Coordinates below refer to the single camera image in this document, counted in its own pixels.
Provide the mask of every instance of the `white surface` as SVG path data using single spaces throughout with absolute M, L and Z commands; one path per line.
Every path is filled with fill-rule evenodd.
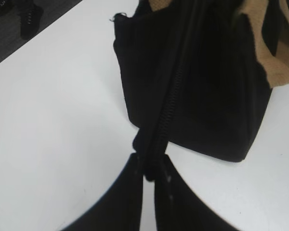
M 117 12 L 136 0 L 84 0 L 0 64 L 0 231 L 59 231 L 109 188 L 132 152 L 113 52 Z M 190 187 L 243 231 L 289 231 L 289 85 L 274 90 L 245 161 L 173 144 Z M 155 228 L 145 183 L 142 231 Z

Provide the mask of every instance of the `tan strap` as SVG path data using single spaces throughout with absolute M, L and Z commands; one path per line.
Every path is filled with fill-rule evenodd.
M 152 11 L 158 11 L 169 6 L 172 0 L 149 0 Z
M 149 0 L 153 11 L 163 9 L 171 0 Z M 269 0 L 244 0 L 238 13 L 248 16 L 254 38 L 258 62 L 266 71 L 271 88 L 289 83 L 289 8 L 286 0 L 279 0 L 285 23 L 279 37 L 276 55 L 273 56 L 262 37 L 262 27 Z

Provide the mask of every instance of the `black object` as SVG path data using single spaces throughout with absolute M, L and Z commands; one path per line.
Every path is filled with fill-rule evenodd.
M 277 0 L 270 1 L 270 4 L 276 3 Z M 200 137 L 200 134 L 197 134 L 198 130 L 189 133 L 186 126 L 193 126 L 197 119 L 214 122 L 213 125 L 204 125 L 208 125 L 209 131 L 216 132 L 216 137 L 199 143 L 197 148 L 202 147 L 208 151 L 206 154 L 215 157 L 241 160 L 256 135 L 271 90 L 264 70 L 255 57 L 247 17 L 241 15 L 235 25 L 230 24 L 229 14 L 236 4 L 237 1 L 230 0 L 174 0 L 168 8 L 153 13 L 144 0 L 133 18 L 122 14 L 115 16 L 114 46 L 121 67 L 129 116 L 131 121 L 139 122 L 141 126 L 133 143 L 136 153 L 130 156 L 118 179 L 97 204 L 64 231 L 138 231 L 143 175 L 147 180 L 155 181 L 158 231 L 237 230 L 212 212 L 190 190 L 164 154 L 169 137 L 172 140 L 177 138 L 185 146 L 194 144 L 192 139 Z M 272 15 L 267 13 L 267 18 L 270 19 Z M 269 26 L 269 22 L 265 23 L 263 30 Z M 274 53 L 278 32 L 268 33 L 272 36 L 266 36 L 265 40 Z M 222 75 L 210 75 L 219 72 Z M 195 98 L 193 94 L 197 92 L 192 92 L 192 89 L 202 92 L 203 102 Z M 193 101 L 197 108 L 190 108 Z M 193 110 L 198 107 L 207 111 L 200 111 L 197 115 Z M 176 123 L 183 126 L 182 131 L 178 124 L 175 126 Z M 235 125 L 240 125 L 243 132 L 237 131 Z M 217 142 L 221 128 L 227 130 L 228 137 L 220 137 L 226 142 L 225 146 Z M 188 135 L 182 137 L 174 131 L 181 135 L 187 131 Z M 240 141 L 239 144 L 230 142 L 234 134 L 240 135 L 235 139 Z M 206 146 L 210 141 L 212 148 Z M 235 155 L 235 150 L 241 151 L 239 155 Z
M 19 13 L 21 19 L 20 37 L 22 39 L 28 40 L 38 32 L 43 13 L 44 10 L 37 5 L 24 13 Z
M 241 15 L 235 25 L 234 11 L 242 1 L 211 1 L 204 15 L 202 34 L 193 51 L 169 140 L 182 147 L 222 160 L 243 160 L 252 145 L 270 99 L 271 89 L 257 62 L 249 21 Z M 121 68 L 122 85 L 130 121 L 142 127 L 158 97 L 156 75 L 176 23 L 179 0 L 152 12 L 141 1 L 133 18 L 116 23 L 115 51 Z M 265 18 L 265 41 L 274 54 L 282 28 L 277 0 Z
M 13 7 L 11 0 L 0 0 L 0 17 L 10 12 Z

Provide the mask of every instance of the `floor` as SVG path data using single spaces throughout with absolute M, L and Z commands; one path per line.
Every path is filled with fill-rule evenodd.
M 43 7 L 44 16 L 39 32 L 48 27 L 63 14 L 82 0 L 35 0 Z M 26 41 L 20 39 L 20 19 L 15 8 L 4 17 L 0 17 L 0 63 L 23 46 Z

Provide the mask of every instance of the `zipper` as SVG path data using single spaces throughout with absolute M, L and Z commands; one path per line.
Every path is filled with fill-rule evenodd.
M 151 143 L 148 152 L 145 155 L 144 175 L 148 181 L 153 181 L 157 171 L 160 168 L 160 162 L 165 154 L 168 141 L 171 123 L 174 118 L 177 102 L 181 92 L 181 86 L 186 76 L 187 67 L 190 65 L 191 56 L 195 49 L 199 46 L 199 38 L 203 24 L 205 8 L 208 6 L 208 1 L 192 0 L 191 7 L 186 4 L 186 10 L 189 14 L 183 14 L 183 17 L 190 15 L 185 23 L 187 24 L 185 33 L 182 35 L 182 43 L 179 52 L 179 59 L 176 62 L 176 69 L 173 71 L 174 77 L 171 79 L 170 86 L 167 91 L 165 103 L 162 106 L 155 132 L 152 135 Z

